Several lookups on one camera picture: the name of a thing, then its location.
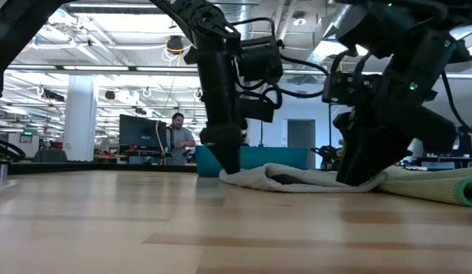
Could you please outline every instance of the white column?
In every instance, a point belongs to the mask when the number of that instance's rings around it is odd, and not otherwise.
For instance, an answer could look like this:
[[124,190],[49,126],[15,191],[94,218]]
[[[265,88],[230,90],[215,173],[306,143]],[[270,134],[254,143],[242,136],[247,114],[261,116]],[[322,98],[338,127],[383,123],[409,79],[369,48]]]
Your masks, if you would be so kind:
[[94,76],[71,75],[63,150],[69,161],[93,161],[98,87]]

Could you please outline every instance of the white towel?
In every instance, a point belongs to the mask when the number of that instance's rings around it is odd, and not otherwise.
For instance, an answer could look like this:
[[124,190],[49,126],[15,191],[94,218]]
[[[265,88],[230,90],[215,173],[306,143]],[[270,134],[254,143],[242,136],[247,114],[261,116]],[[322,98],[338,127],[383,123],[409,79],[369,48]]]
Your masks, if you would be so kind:
[[335,171],[299,170],[281,164],[265,164],[232,175],[221,171],[219,179],[236,186],[284,193],[366,193],[400,170],[389,167],[360,186],[336,182]]

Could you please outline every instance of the man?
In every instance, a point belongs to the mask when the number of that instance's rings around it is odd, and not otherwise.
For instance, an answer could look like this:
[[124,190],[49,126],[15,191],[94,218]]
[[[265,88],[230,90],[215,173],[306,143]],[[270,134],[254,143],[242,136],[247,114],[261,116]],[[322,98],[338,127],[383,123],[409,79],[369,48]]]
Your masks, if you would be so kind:
[[175,113],[172,116],[172,132],[173,138],[170,139],[170,134],[168,134],[167,140],[173,140],[172,148],[172,164],[173,165],[185,165],[187,162],[186,157],[183,156],[183,153],[186,151],[185,148],[195,147],[196,141],[194,140],[190,130],[182,127],[183,126],[183,114]]

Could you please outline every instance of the green yoga mat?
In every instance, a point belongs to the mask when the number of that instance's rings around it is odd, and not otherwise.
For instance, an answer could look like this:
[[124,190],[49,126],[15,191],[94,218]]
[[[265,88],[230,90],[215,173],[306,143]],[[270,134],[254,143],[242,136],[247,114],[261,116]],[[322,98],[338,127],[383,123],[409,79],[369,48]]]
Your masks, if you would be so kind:
[[388,179],[379,191],[445,202],[458,206],[472,206],[472,168],[436,172],[387,170]]

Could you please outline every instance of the man's gray shirt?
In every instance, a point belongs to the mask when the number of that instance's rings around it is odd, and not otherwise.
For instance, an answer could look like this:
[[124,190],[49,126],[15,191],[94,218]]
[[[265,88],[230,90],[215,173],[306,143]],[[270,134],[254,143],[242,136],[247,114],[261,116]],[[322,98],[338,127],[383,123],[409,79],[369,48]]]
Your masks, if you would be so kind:
[[[168,158],[167,162],[173,165],[185,165],[187,158],[183,156],[183,153],[186,151],[186,148],[176,149],[175,145],[180,142],[191,141],[194,142],[194,138],[190,130],[186,128],[175,129],[174,128],[174,149],[172,151],[171,159]],[[171,146],[171,137],[170,130],[167,130],[167,143]]]

